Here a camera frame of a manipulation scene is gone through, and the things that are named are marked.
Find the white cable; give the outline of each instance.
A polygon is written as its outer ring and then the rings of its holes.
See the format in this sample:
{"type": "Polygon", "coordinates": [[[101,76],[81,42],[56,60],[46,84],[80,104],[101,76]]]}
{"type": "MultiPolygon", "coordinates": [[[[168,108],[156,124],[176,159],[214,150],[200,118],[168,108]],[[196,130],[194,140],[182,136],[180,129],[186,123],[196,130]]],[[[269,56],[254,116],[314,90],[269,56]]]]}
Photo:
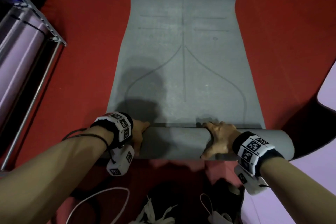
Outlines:
{"type": "Polygon", "coordinates": [[[200,194],[200,196],[199,196],[199,200],[201,201],[201,204],[202,204],[202,205],[204,206],[204,208],[207,210],[207,212],[209,213],[209,215],[211,215],[212,212],[213,212],[213,209],[212,209],[212,202],[211,202],[210,197],[209,197],[207,194],[202,193],[202,194],[200,194]],[[206,206],[205,206],[205,205],[203,204],[203,202],[202,202],[202,196],[203,196],[203,195],[207,196],[208,199],[209,199],[209,201],[210,201],[210,205],[211,205],[211,213],[210,213],[210,211],[208,210],[208,208],[206,208],[206,206]]]}
{"type": "Polygon", "coordinates": [[[125,201],[125,203],[124,203],[124,206],[122,207],[120,213],[119,213],[119,214],[114,218],[114,220],[111,222],[111,224],[116,223],[116,221],[119,219],[119,217],[120,217],[120,216],[122,215],[122,213],[124,212],[124,210],[125,210],[125,208],[126,208],[126,205],[127,205],[127,202],[128,202],[128,199],[129,199],[130,191],[129,191],[129,189],[127,189],[127,188],[123,188],[123,187],[113,187],[113,188],[109,188],[109,189],[104,189],[104,190],[102,190],[102,191],[99,191],[99,192],[97,192],[97,193],[95,193],[95,194],[93,194],[93,195],[87,197],[86,199],[84,199],[83,201],[79,202],[79,204],[75,206],[75,208],[71,211],[71,213],[70,213],[68,219],[66,220],[66,223],[65,223],[65,224],[68,224],[68,222],[69,222],[69,220],[70,220],[71,215],[73,214],[73,212],[76,210],[76,208],[77,208],[78,206],[80,206],[80,205],[81,205],[82,203],[84,203],[86,200],[88,200],[88,199],[90,199],[90,198],[92,198],[92,197],[94,197],[94,196],[96,196],[96,195],[98,195],[98,194],[100,194],[100,193],[103,193],[103,192],[106,192],[106,191],[109,191],[109,190],[113,190],[113,189],[123,189],[123,190],[126,190],[126,191],[127,191],[127,198],[126,198],[126,201],[125,201]]]}

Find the right hand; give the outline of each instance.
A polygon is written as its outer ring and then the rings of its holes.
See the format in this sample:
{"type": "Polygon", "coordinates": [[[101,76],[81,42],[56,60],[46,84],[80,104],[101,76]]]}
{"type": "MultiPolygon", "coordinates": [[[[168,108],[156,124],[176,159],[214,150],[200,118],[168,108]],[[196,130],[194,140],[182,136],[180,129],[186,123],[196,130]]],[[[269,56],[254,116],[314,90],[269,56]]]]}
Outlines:
{"type": "Polygon", "coordinates": [[[232,145],[235,139],[241,134],[233,124],[207,122],[203,124],[214,137],[214,142],[202,155],[201,159],[207,160],[217,153],[233,153],[232,145]]]}

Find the left hand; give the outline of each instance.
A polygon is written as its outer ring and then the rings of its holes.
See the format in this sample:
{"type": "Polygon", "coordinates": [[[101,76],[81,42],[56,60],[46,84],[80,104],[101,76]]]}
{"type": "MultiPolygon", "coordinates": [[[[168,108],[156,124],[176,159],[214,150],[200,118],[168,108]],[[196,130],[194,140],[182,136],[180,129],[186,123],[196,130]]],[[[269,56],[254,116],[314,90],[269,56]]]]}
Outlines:
{"type": "Polygon", "coordinates": [[[133,135],[133,142],[134,142],[134,152],[135,156],[139,156],[140,154],[140,147],[141,143],[143,141],[142,133],[145,132],[145,130],[151,125],[148,121],[142,122],[140,120],[133,120],[133,129],[132,129],[132,135],[133,135]]]}

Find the purple surface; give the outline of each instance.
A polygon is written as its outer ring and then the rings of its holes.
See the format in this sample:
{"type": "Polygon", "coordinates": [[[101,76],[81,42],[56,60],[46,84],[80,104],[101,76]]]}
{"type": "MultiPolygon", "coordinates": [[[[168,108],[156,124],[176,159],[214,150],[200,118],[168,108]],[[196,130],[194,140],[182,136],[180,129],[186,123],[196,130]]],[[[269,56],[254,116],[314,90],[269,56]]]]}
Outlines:
{"type": "MultiPolygon", "coordinates": [[[[321,149],[291,163],[336,195],[335,151],[336,140],[333,140],[321,149]]],[[[245,193],[241,219],[244,224],[294,224],[293,219],[269,188],[255,196],[245,193]]]]}
{"type": "Polygon", "coordinates": [[[324,80],[317,94],[317,101],[325,107],[336,111],[336,63],[324,80]]]}
{"type": "MultiPolygon", "coordinates": [[[[28,22],[47,32],[35,15],[31,15],[28,22]]],[[[0,66],[0,126],[11,109],[43,39],[44,35],[40,31],[24,24],[23,30],[0,66]]]]}

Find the metal rack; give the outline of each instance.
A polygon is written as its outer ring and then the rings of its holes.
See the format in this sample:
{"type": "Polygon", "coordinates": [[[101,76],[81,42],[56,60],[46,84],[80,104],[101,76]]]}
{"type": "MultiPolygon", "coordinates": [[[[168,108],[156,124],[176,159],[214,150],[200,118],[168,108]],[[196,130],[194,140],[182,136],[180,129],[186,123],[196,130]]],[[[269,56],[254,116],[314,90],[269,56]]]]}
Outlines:
{"type": "MultiPolygon", "coordinates": [[[[28,120],[28,117],[34,107],[34,104],[36,102],[36,100],[38,99],[38,96],[40,94],[41,89],[43,88],[44,82],[47,79],[47,75],[49,70],[52,67],[53,61],[55,60],[55,57],[57,56],[57,51],[59,49],[59,47],[61,45],[67,46],[66,41],[61,37],[61,35],[54,29],[54,27],[50,24],[50,22],[47,20],[47,18],[44,16],[44,14],[42,14],[37,8],[36,6],[31,2],[31,0],[22,0],[22,2],[20,3],[15,3],[14,6],[16,7],[21,7],[21,8],[25,8],[25,9],[29,9],[31,10],[36,16],[37,18],[39,18],[41,20],[41,22],[45,25],[45,27],[49,30],[49,32],[52,34],[52,38],[51,40],[54,41],[56,43],[56,47],[52,53],[52,56],[49,60],[49,63],[44,71],[44,74],[42,76],[42,79],[37,87],[37,90],[33,96],[33,99],[28,107],[28,110],[23,118],[23,121],[21,122],[21,125],[18,129],[18,131],[15,134],[14,140],[12,141],[9,150],[6,153],[5,159],[1,165],[1,169],[0,169],[0,176],[3,176],[7,173],[6,171],[6,167],[8,165],[8,162],[10,160],[10,157],[15,149],[15,146],[17,145],[18,141],[19,141],[19,137],[20,134],[23,131],[23,128],[28,120]]],[[[8,18],[8,16],[11,15],[11,10],[8,12],[8,14],[3,18],[2,22],[0,22],[0,25],[2,25],[3,21],[6,20],[6,18],[8,18]]],[[[6,46],[8,44],[8,41],[13,37],[13,33],[15,31],[16,28],[13,28],[12,31],[9,31],[6,35],[6,37],[3,39],[2,43],[0,43],[0,57],[2,56],[2,52],[5,49],[4,46],[6,46]]]]}

